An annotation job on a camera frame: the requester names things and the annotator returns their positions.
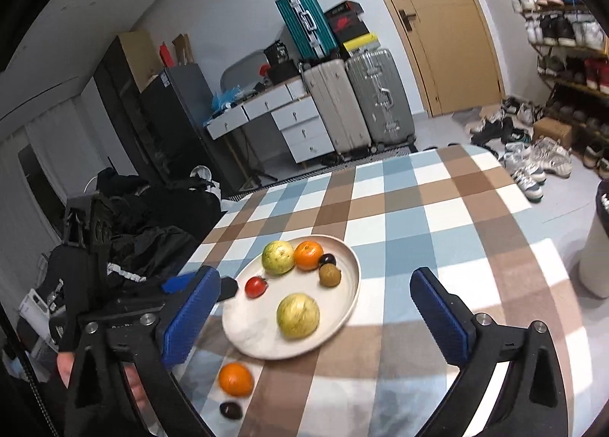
white plate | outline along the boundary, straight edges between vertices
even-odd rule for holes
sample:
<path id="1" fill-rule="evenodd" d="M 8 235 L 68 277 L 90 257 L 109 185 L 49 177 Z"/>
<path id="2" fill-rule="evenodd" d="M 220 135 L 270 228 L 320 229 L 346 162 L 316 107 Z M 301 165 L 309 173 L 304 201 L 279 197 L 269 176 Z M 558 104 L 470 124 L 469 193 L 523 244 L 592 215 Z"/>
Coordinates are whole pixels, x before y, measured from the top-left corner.
<path id="1" fill-rule="evenodd" d="M 318 242 L 324 253 L 336 257 L 336 267 L 342 272 L 340 284 L 336 288 L 321 286 L 317 269 L 301 272 L 295 267 L 283 276 L 270 276 L 264 272 L 261 255 L 256 257 L 235 278 L 239 283 L 237 295 L 223 304 L 224 333 L 242 353 L 261 360 L 282 360 L 301 355 L 330 339 L 351 315 L 362 276 L 355 253 L 343 241 L 321 234 L 295 238 L 289 243 L 296 248 L 306 240 Z M 248 279 L 254 276 L 265 278 L 269 287 L 262 296 L 249 299 L 244 288 Z M 305 339 L 287 340 L 277 326 L 277 307 L 292 293 L 308 294 L 319 305 L 319 327 Z"/>

drawer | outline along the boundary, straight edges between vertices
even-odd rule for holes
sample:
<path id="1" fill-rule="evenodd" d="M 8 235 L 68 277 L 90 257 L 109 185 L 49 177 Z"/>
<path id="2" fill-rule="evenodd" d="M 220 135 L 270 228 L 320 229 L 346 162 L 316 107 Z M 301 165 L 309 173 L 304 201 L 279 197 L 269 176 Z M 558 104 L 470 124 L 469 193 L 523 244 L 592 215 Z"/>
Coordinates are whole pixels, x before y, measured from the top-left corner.
<path id="1" fill-rule="evenodd" d="M 328 135 L 321 135 L 298 145 L 290 146 L 290 152 L 295 162 L 313 159 L 334 152 L 334 146 Z"/>
<path id="2" fill-rule="evenodd" d="M 320 117 L 290 126 L 281 132 L 288 146 L 299 145 L 321 135 L 328 136 L 326 126 Z"/>
<path id="3" fill-rule="evenodd" d="M 237 106 L 212 120 L 211 123 L 207 125 L 207 131 L 212 139 L 216 140 L 222 135 L 226 135 L 229 131 L 233 131 L 241 125 L 245 125 L 248 121 L 249 119 L 243 110 L 243 106 Z"/>
<path id="4" fill-rule="evenodd" d="M 306 90 L 305 83 L 301 79 L 288 83 L 287 89 L 292 96 L 292 100 L 302 99 L 309 94 Z"/>
<path id="5" fill-rule="evenodd" d="M 318 116 L 317 106 L 311 97 L 305 97 L 300 101 L 273 111 L 275 125 L 281 130 Z"/>
<path id="6" fill-rule="evenodd" d="M 292 102 L 292 96 L 284 85 L 258 95 L 251 101 L 246 102 L 243 107 L 246 110 L 247 117 L 254 119 L 276 108 L 285 106 L 289 102 Z"/>

tangerine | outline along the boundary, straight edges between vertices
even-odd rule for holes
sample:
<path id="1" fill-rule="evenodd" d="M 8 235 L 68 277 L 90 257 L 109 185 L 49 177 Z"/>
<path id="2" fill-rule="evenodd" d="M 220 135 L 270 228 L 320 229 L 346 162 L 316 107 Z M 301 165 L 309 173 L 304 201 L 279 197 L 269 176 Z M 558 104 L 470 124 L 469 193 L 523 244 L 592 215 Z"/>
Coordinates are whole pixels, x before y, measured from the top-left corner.
<path id="1" fill-rule="evenodd" d="M 324 254 L 324 249 L 319 243 L 312 241 L 302 242 L 294 250 L 294 260 L 296 267 L 303 271 L 317 269 L 319 258 Z"/>
<path id="2" fill-rule="evenodd" d="M 248 397 L 254 390 L 254 377 L 244 365 L 227 363 L 220 369 L 218 385 L 229 396 Z"/>

door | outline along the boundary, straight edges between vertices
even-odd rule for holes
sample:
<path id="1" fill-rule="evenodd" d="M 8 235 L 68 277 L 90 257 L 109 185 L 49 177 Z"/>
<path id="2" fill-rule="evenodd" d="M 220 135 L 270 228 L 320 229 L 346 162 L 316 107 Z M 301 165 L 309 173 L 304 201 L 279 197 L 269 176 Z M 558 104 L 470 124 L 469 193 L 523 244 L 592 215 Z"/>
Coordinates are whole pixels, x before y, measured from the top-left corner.
<path id="1" fill-rule="evenodd" d="M 501 100 L 496 55 L 475 0 L 385 1 L 433 116 Z"/>

metal bolt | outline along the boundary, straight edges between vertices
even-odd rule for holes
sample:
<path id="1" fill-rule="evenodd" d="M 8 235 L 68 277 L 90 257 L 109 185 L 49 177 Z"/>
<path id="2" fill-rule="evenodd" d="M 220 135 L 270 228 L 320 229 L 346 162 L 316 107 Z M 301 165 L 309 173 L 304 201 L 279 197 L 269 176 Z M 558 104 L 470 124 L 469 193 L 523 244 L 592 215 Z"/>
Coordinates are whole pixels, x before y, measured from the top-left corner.
<path id="1" fill-rule="evenodd" d="M 85 327 L 84 331 L 87 334 L 93 334 L 97 330 L 97 322 L 89 322 Z"/>
<path id="2" fill-rule="evenodd" d="M 145 313 L 139 318 L 139 323 L 143 326 L 150 326 L 156 320 L 154 313 Z"/>
<path id="3" fill-rule="evenodd" d="M 491 318 L 491 316 L 488 313 L 479 313 L 478 315 L 476 315 L 476 321 L 481 326 L 489 326 L 489 325 L 491 325 L 491 322 L 493 321 L 493 319 Z"/>
<path id="4" fill-rule="evenodd" d="M 533 322 L 533 327 L 540 334 L 547 332 L 547 325 L 544 324 L 541 320 L 536 320 L 535 322 Z"/>

